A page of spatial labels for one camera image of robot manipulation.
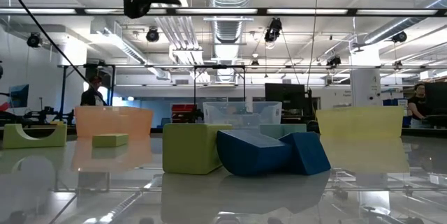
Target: woman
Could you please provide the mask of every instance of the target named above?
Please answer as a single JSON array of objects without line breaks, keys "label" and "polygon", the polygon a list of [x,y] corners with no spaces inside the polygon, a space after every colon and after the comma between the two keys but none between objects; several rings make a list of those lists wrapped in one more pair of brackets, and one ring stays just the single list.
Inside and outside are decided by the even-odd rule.
[{"label": "woman", "polygon": [[408,99],[408,108],[411,110],[411,128],[429,128],[423,123],[427,116],[427,106],[425,105],[425,85],[417,84],[414,86],[415,95]]}]

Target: orange translucent bin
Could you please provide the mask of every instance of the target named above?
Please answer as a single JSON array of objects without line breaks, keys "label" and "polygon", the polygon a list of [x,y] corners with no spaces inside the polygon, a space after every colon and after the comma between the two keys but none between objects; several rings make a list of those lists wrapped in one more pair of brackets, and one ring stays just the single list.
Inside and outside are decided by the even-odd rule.
[{"label": "orange translucent bin", "polygon": [[125,133],[129,138],[147,138],[153,111],[121,106],[80,106],[75,108],[78,137]]}]

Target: yellow translucent bin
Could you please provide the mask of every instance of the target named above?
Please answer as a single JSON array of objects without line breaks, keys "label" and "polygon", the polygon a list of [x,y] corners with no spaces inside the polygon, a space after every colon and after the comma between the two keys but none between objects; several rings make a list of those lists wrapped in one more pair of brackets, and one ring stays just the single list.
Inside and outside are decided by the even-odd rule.
[{"label": "yellow translucent bin", "polygon": [[400,137],[401,106],[343,107],[318,110],[320,134],[326,137]]},{"label": "yellow translucent bin", "polygon": [[135,107],[80,106],[75,108],[78,137],[102,134],[129,134],[129,139],[147,139],[153,111]]}]

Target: storage box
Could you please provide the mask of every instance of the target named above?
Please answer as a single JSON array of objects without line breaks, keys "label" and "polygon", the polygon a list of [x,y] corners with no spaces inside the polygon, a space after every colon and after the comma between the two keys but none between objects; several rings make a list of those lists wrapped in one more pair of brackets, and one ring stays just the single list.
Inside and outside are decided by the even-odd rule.
[{"label": "storage box", "polygon": [[129,139],[149,137],[151,110],[135,107],[80,106],[75,108],[78,137],[91,138],[102,134],[129,134]]},{"label": "storage box", "polygon": [[404,108],[344,107],[316,111],[320,134],[326,137],[400,137]]},{"label": "storage box", "polygon": [[234,129],[258,129],[281,123],[281,102],[204,102],[206,124],[230,124]]}]

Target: ceiling light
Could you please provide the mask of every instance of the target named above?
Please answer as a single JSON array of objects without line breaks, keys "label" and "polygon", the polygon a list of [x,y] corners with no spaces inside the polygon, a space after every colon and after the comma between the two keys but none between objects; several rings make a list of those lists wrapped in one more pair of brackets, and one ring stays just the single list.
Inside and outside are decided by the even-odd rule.
[{"label": "ceiling light", "polygon": [[317,8],[269,8],[267,14],[269,15],[345,15],[348,13],[347,9],[322,9]]},{"label": "ceiling light", "polygon": [[[29,11],[35,15],[69,15],[76,14],[74,8],[30,8]],[[26,14],[23,8],[0,8],[2,14]]]},{"label": "ceiling light", "polygon": [[123,15],[124,10],[122,8],[119,9],[109,9],[109,8],[87,8],[85,9],[87,14],[92,15]]},{"label": "ceiling light", "polygon": [[392,10],[392,9],[384,9],[384,10],[368,10],[368,9],[360,9],[357,10],[357,15],[434,15],[437,10]]},{"label": "ceiling light", "polygon": [[253,22],[249,17],[204,17],[205,22]]},{"label": "ceiling light", "polygon": [[238,14],[238,15],[253,15],[258,10],[256,8],[178,8],[177,14]]}]

